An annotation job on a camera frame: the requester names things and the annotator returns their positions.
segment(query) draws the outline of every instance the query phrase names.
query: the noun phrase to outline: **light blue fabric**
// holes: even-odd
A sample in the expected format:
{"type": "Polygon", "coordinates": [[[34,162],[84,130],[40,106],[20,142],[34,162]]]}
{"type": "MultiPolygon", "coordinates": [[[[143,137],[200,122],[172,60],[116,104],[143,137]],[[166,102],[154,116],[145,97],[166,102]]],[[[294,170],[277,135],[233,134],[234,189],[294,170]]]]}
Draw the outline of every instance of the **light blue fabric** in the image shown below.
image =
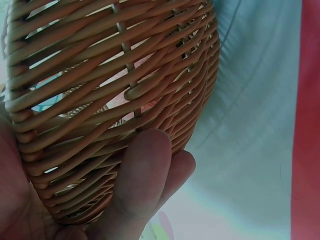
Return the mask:
{"type": "Polygon", "coordinates": [[[253,239],[290,240],[302,3],[215,0],[214,5],[219,75],[187,145],[197,168],[186,188],[253,239]]]}

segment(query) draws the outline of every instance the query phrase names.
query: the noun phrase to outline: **basket weave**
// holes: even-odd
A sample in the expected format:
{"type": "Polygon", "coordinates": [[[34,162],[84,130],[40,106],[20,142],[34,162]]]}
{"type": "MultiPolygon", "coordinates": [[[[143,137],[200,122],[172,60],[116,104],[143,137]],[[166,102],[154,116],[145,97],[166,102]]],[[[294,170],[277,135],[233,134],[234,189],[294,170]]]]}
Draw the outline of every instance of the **basket weave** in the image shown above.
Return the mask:
{"type": "Polygon", "coordinates": [[[136,133],[162,129],[173,153],[186,146],[217,78],[211,0],[11,0],[7,22],[5,108],[59,223],[106,208],[136,133]]]}

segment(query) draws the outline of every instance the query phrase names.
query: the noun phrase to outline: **wicker basket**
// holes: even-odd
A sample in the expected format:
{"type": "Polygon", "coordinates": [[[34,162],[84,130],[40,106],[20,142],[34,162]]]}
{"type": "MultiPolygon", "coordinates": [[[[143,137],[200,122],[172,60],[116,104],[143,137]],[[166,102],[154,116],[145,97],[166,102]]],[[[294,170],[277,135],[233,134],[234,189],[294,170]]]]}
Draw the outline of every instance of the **wicker basket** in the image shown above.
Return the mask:
{"type": "Polygon", "coordinates": [[[59,223],[100,215],[138,132],[186,146],[217,78],[211,0],[11,0],[7,22],[5,108],[59,223]]]}

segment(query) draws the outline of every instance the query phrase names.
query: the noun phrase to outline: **red fabric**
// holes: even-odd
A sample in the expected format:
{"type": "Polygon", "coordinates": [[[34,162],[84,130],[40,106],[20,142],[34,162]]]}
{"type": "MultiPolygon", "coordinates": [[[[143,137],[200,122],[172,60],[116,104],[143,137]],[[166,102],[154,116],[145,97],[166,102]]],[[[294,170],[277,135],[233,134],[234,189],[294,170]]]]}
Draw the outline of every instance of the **red fabric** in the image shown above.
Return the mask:
{"type": "Polygon", "coordinates": [[[320,0],[302,0],[291,239],[320,239],[320,0]]]}

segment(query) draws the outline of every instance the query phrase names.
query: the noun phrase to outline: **rattan strand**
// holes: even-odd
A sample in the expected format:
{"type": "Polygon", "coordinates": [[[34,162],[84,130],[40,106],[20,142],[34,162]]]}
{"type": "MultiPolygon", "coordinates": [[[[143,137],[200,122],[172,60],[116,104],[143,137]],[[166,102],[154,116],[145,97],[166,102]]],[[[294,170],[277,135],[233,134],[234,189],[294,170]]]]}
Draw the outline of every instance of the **rattan strand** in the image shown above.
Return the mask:
{"type": "Polygon", "coordinates": [[[106,208],[136,133],[158,128],[173,153],[186,146],[217,78],[211,0],[11,0],[7,22],[5,108],[59,223],[88,223],[106,208]]]}

